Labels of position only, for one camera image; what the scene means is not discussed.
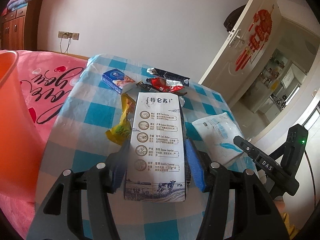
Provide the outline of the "person right hand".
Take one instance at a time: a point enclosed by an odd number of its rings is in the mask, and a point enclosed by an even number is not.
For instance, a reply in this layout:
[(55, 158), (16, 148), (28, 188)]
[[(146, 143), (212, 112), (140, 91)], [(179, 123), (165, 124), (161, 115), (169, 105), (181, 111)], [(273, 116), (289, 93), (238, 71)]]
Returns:
[(278, 211), (280, 213), (284, 213), (285, 209), (286, 209), (286, 205), (284, 202), (284, 198), (282, 196), (277, 196), (274, 200), (273, 200), (276, 208), (278, 209)]

